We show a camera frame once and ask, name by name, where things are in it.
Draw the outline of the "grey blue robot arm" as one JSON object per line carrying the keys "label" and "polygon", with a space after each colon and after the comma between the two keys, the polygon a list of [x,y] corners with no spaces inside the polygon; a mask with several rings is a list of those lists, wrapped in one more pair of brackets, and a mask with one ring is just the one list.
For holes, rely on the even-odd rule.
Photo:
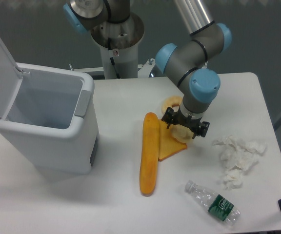
{"label": "grey blue robot arm", "polygon": [[[228,27],[213,20],[203,1],[178,0],[175,4],[190,41],[183,46],[169,43],[155,56],[158,70],[183,93],[179,109],[168,107],[162,120],[204,137],[209,123],[202,117],[221,85],[219,76],[205,64],[230,46],[232,35]],[[89,32],[99,46],[106,79],[137,77],[144,24],[131,11],[129,1],[69,0],[63,10],[73,28],[79,33]]]}

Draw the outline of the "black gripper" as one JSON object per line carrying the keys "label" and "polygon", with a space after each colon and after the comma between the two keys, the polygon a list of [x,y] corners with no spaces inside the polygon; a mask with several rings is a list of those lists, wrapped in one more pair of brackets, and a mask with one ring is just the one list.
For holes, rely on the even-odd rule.
{"label": "black gripper", "polygon": [[188,128],[194,133],[192,139],[195,137],[205,137],[210,126],[209,122],[201,122],[201,118],[193,119],[192,115],[185,117],[180,109],[174,111],[172,107],[167,107],[161,120],[167,124],[167,129],[171,125],[181,125]]}

